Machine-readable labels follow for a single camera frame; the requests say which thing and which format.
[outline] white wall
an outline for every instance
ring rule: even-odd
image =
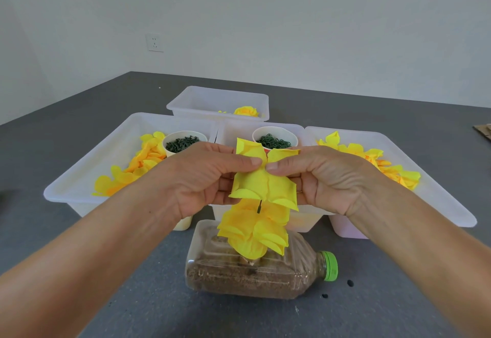
[[[55,102],[9,0],[0,0],[0,125]]]
[[[136,70],[491,107],[490,1],[12,3],[57,99]]]

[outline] brown cardboard piece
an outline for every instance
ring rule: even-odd
[[[487,125],[475,125],[473,127],[491,141],[491,123]]]

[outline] green bottle cap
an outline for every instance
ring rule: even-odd
[[[326,260],[326,277],[324,281],[334,281],[337,279],[337,260],[333,253],[331,252],[321,252]]]

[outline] person's left hand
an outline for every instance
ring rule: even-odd
[[[205,205],[230,205],[236,172],[250,172],[261,166],[261,159],[234,154],[234,148],[214,143],[195,143],[166,158],[136,182],[133,189],[160,207],[177,210],[179,219],[196,214]]]

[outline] fingernail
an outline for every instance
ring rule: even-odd
[[[273,171],[278,169],[278,162],[271,162],[266,165],[266,170],[267,171]]]
[[[259,166],[261,163],[263,163],[263,160],[261,160],[259,157],[251,157],[250,161],[255,166]]]

